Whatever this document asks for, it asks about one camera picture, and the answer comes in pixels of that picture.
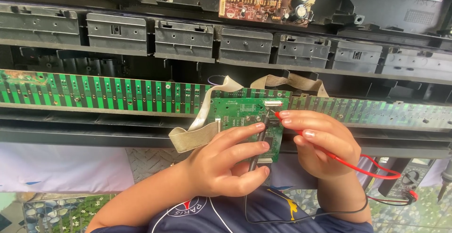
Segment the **person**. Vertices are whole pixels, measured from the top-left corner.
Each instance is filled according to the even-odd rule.
[[[301,166],[318,178],[317,213],[356,211],[366,195],[355,172],[316,149],[320,146],[356,165],[361,148],[350,131],[330,116],[313,111],[281,111],[285,128],[304,130],[293,141]],[[218,133],[184,161],[121,192],[93,217],[87,233],[370,233],[370,208],[357,213],[307,214],[278,190],[261,186],[269,168],[248,172],[243,161],[269,149],[266,142],[240,143],[265,126],[233,127]],[[244,196],[247,195],[245,218]]]

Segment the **multimeter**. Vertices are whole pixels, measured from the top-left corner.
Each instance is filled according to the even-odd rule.
[[[391,170],[401,173],[395,180],[384,180],[378,192],[387,198],[406,200],[410,190],[415,190],[432,167],[434,159],[390,158]]]

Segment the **navy t-shirt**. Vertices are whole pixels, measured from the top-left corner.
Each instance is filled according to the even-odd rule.
[[[296,223],[250,224],[243,197],[195,197],[158,213],[146,227],[113,226],[92,233],[373,233],[370,223],[346,222],[330,215]],[[292,220],[307,214],[282,192],[261,186],[248,195],[250,221]]]

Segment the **brown circuit board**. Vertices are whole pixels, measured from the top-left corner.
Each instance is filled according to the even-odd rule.
[[[306,27],[315,0],[220,0],[218,16]]]

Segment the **red multimeter probe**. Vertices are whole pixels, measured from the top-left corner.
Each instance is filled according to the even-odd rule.
[[[280,121],[283,120],[283,119],[279,116],[279,112],[274,112],[273,110],[272,110],[272,112],[275,114],[275,116],[276,116]],[[298,133],[298,135],[303,136],[303,131],[302,131],[302,130],[296,130],[295,132]],[[385,180],[394,180],[394,179],[398,179],[398,178],[401,176],[401,174],[400,174],[399,172],[396,172],[396,171],[393,171],[393,170],[390,170],[390,169],[387,169],[387,168],[384,168],[384,167],[378,165],[378,163],[377,163],[376,161],[374,161],[372,158],[370,158],[370,156],[365,155],[365,154],[362,154],[362,155],[360,155],[360,156],[361,156],[361,157],[366,157],[367,159],[369,159],[370,161],[372,161],[372,163],[373,163],[375,166],[377,166],[379,169],[381,169],[381,170],[383,170],[383,171],[386,171],[386,172],[388,172],[388,173],[392,173],[392,174],[394,174],[394,175],[393,175],[393,176],[382,176],[382,175],[377,175],[377,174],[374,174],[374,173],[371,173],[371,172],[367,172],[367,171],[365,171],[365,170],[360,169],[359,167],[356,167],[356,166],[354,166],[354,165],[348,163],[347,161],[342,160],[341,158],[337,157],[337,155],[331,153],[330,151],[327,151],[327,150],[326,150],[325,148],[323,148],[323,147],[315,146],[315,148],[316,148],[316,149],[319,149],[319,150],[322,151],[322,152],[324,152],[324,153],[325,153],[328,157],[330,157],[331,159],[336,160],[336,161],[339,161],[340,163],[344,164],[345,166],[347,166],[347,167],[349,167],[349,168],[352,168],[352,169],[354,169],[354,170],[356,170],[356,171],[358,171],[358,172],[360,172],[360,173],[366,174],[366,175],[368,175],[368,176],[372,176],[372,177],[374,177],[374,178],[380,178],[380,179],[385,179]]]

